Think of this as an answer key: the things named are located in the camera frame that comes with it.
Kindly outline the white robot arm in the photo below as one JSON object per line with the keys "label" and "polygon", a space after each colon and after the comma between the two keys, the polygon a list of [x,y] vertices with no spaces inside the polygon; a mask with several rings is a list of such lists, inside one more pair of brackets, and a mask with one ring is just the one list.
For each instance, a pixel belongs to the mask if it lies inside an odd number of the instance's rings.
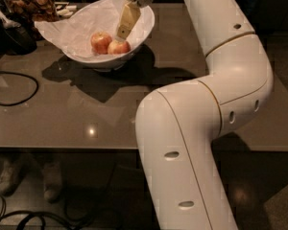
{"label": "white robot arm", "polygon": [[266,52],[235,0],[184,0],[205,56],[204,77],[158,88],[135,133],[161,230],[238,230],[211,151],[271,95]]}

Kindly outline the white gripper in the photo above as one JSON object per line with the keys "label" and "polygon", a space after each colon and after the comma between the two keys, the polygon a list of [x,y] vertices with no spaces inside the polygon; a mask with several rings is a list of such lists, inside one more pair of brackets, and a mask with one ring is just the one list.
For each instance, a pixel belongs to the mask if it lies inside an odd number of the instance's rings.
{"label": "white gripper", "polygon": [[140,8],[150,5],[154,0],[127,0],[120,14],[119,22],[116,28],[115,39],[124,41],[132,32],[141,16]]}

